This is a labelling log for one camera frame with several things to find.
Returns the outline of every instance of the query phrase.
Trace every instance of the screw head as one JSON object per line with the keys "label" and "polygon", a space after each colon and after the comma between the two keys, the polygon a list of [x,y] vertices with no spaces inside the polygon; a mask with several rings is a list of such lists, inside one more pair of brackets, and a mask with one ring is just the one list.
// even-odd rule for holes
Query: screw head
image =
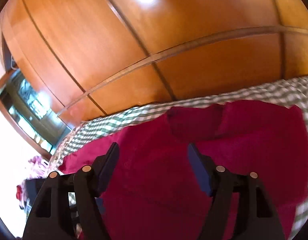
{"label": "screw head", "polygon": [[249,174],[253,179],[256,179],[258,177],[258,174],[256,172],[251,172]]}
{"label": "screw head", "polygon": [[91,169],[92,169],[92,167],[91,167],[90,165],[86,165],[86,166],[84,166],[84,167],[82,168],[82,170],[83,170],[84,172],[89,172]]}
{"label": "screw head", "polygon": [[53,171],[50,173],[50,178],[55,178],[57,176],[57,172],[56,171]]}
{"label": "screw head", "polygon": [[225,171],[225,167],[219,165],[219,166],[216,167],[216,171],[224,172]]}

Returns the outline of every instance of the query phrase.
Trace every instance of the pink cloth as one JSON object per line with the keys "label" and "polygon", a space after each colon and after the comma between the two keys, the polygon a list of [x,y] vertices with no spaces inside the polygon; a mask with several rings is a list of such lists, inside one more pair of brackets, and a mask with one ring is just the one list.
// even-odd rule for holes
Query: pink cloth
{"label": "pink cloth", "polygon": [[[153,121],[126,127],[65,157],[60,170],[76,172],[106,153],[120,158],[102,194],[104,223],[113,240],[196,239],[211,198],[187,159],[187,145],[231,172],[258,173],[277,208],[286,238],[297,204],[308,194],[308,137],[301,110],[260,101],[205,109],[173,107]],[[232,235],[238,196],[232,197],[224,239]]]}

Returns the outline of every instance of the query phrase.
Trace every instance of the green and white checkered cloth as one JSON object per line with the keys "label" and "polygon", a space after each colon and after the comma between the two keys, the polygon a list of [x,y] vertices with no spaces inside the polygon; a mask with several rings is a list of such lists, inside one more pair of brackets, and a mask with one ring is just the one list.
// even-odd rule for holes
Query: green and white checkered cloth
{"label": "green and white checkered cloth", "polygon": [[[153,120],[164,114],[172,106],[205,108],[214,103],[225,103],[235,100],[261,100],[285,107],[297,105],[303,111],[303,117],[308,132],[308,76],[293,78],[291,80],[279,80],[274,83],[265,83],[260,86],[241,89],[218,96],[187,99],[172,103],[152,104],[141,107],[133,107],[124,112],[104,118],[98,118],[84,124],[75,134],[73,139],[64,148],[56,161],[56,168],[62,163],[65,156],[76,152],[85,144],[95,139],[113,134],[126,126],[137,125]],[[70,203],[75,203],[75,196],[70,195]],[[296,211],[296,217],[289,239],[292,239],[308,219],[308,199],[302,203]]]}

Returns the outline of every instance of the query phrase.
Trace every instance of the clothing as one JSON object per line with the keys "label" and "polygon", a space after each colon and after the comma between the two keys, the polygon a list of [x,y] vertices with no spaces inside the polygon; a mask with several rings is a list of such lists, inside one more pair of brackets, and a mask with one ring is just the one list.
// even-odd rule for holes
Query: clothing
{"label": "clothing", "polygon": [[[73,173],[104,155],[112,142],[120,158],[102,194],[104,223],[115,239],[196,239],[211,198],[187,159],[187,145],[233,173],[254,171],[277,208],[288,237],[295,207],[308,194],[308,137],[301,110],[260,101],[236,101],[205,109],[173,107],[157,119],[92,141],[65,157]],[[234,227],[233,194],[224,239]]]}

